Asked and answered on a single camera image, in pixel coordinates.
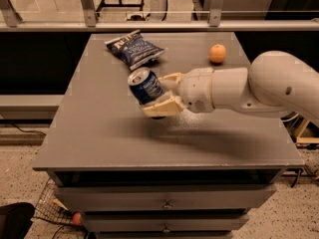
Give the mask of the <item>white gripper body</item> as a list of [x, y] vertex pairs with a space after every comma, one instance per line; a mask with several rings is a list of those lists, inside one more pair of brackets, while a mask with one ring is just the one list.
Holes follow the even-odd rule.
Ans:
[[211, 113], [213, 68], [193, 69], [181, 77], [177, 92], [187, 108], [195, 113]]

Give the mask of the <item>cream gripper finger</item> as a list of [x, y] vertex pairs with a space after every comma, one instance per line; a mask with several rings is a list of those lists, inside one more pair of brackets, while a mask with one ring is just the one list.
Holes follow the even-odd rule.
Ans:
[[155, 101], [141, 106], [143, 113], [150, 118], [173, 117], [180, 114], [186, 105], [180, 96], [172, 91], [164, 93]]
[[173, 73], [159, 77], [159, 82], [165, 91], [176, 92], [182, 77], [183, 73]]

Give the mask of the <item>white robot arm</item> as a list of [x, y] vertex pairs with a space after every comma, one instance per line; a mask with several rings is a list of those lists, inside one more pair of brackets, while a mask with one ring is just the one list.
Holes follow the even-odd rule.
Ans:
[[165, 93], [142, 106], [151, 118], [229, 109], [266, 118], [295, 112], [319, 125], [319, 73], [285, 52], [265, 52], [248, 68], [199, 68], [166, 75], [159, 82]]

